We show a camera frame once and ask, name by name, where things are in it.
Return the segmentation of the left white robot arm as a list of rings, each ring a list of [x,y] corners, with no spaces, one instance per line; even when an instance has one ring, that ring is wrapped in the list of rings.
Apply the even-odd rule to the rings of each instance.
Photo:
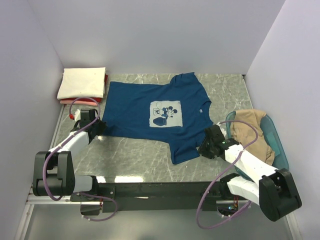
[[[96,109],[77,110],[70,118],[75,121],[65,140],[48,151],[35,155],[32,191],[37,197],[60,197],[82,192],[88,201],[100,195],[96,176],[75,175],[73,157],[100,136],[107,125],[100,120]]]

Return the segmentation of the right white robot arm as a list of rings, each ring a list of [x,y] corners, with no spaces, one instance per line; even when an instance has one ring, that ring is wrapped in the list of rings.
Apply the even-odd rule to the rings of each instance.
[[[226,139],[218,124],[206,128],[204,133],[199,154],[206,158],[221,157],[230,167],[238,168],[247,177],[237,173],[225,175],[221,172],[204,191],[198,209],[201,209],[214,184],[220,184],[219,193],[222,198],[230,200],[233,196],[243,197],[249,203],[258,205],[263,214],[273,222],[302,207],[291,172],[268,165],[247,150],[257,138],[242,145],[233,138]]]

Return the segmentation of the blue printed t shirt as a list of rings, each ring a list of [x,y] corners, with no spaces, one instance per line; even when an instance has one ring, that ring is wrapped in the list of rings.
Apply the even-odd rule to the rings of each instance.
[[[167,84],[112,81],[106,97],[105,136],[167,143],[174,165],[199,157],[204,130],[213,125],[211,100],[193,72]]]

